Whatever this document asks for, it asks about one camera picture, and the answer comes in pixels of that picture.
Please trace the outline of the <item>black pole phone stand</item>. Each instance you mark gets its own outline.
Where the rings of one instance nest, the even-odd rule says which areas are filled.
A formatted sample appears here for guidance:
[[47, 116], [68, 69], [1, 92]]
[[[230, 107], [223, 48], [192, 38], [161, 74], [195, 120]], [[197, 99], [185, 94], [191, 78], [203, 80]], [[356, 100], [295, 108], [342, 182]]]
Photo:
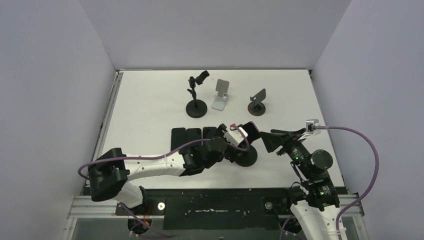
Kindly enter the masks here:
[[191, 94], [192, 100], [187, 103], [185, 110], [187, 115], [191, 118], [199, 119], [208, 111], [206, 103], [197, 98], [196, 86], [203, 84], [204, 80], [209, 76], [209, 72], [204, 70], [199, 76], [190, 76], [188, 79], [189, 88], [187, 91]]
[[241, 167], [251, 167], [258, 159], [258, 152], [252, 145], [248, 151], [236, 150], [234, 153], [234, 162]]

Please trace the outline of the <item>clear-case phone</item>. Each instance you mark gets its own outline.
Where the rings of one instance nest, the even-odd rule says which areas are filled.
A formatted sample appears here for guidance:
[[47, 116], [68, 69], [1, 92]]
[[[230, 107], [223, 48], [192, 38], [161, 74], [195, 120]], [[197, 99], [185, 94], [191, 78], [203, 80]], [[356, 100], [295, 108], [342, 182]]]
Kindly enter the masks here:
[[205, 126], [202, 128], [202, 139], [211, 139], [217, 131], [215, 126]]

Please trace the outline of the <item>black smartphone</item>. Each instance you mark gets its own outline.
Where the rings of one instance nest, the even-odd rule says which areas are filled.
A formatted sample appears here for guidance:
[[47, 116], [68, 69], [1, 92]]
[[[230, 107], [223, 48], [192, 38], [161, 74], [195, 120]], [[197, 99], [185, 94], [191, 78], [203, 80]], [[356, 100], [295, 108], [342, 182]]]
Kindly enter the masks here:
[[[196, 140], [201, 140], [202, 139], [202, 129], [201, 128], [187, 128], [186, 129], [186, 142], [190, 143]], [[191, 143], [190, 145], [188, 145], [187, 147], [198, 147], [201, 146], [202, 142], [201, 141], [197, 141], [194, 143]]]

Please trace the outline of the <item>white folding phone stand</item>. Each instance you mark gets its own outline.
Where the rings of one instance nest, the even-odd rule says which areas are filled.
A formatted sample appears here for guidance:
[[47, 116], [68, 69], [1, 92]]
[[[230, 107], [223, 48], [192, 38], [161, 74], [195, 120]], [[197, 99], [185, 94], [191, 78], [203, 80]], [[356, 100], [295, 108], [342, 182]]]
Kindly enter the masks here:
[[216, 94], [214, 95], [214, 100], [211, 104], [211, 108], [218, 111], [223, 111], [225, 109], [225, 106], [228, 102], [228, 89], [230, 86], [230, 82], [218, 79], [215, 91]]

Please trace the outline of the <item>red-edged black phone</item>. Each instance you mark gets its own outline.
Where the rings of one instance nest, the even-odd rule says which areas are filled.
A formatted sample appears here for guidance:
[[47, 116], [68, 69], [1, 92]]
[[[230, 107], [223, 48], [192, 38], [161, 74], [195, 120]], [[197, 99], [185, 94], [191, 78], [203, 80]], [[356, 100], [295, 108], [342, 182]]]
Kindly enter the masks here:
[[243, 130], [247, 133], [247, 141], [251, 145], [254, 141], [260, 139], [260, 131], [255, 125], [254, 122], [249, 121], [241, 126]]

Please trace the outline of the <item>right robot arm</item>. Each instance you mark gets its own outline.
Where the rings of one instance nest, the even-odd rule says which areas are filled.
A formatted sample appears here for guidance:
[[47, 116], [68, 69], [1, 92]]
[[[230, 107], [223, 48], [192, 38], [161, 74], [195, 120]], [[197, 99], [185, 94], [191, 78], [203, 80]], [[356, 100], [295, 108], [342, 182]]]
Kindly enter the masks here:
[[281, 199], [282, 209], [293, 214], [308, 240], [346, 240], [346, 228], [338, 216], [340, 200], [328, 170], [332, 155], [324, 150], [307, 150], [303, 142], [313, 134], [306, 128], [296, 131], [272, 129], [259, 133], [269, 153], [287, 155], [299, 178]]

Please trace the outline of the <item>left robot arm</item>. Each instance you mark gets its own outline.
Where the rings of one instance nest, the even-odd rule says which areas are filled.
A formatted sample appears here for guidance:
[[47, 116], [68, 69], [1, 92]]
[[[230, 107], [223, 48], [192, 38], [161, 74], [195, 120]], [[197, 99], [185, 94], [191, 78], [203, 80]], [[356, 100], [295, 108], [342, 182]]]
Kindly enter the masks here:
[[113, 148], [85, 165], [91, 200], [115, 200], [141, 215], [147, 211], [148, 200], [145, 190], [132, 183], [134, 180], [200, 174], [221, 162], [231, 150], [248, 151], [249, 135], [241, 125], [233, 124], [226, 129], [222, 124], [211, 138], [193, 140], [162, 155], [127, 155], [121, 148]]

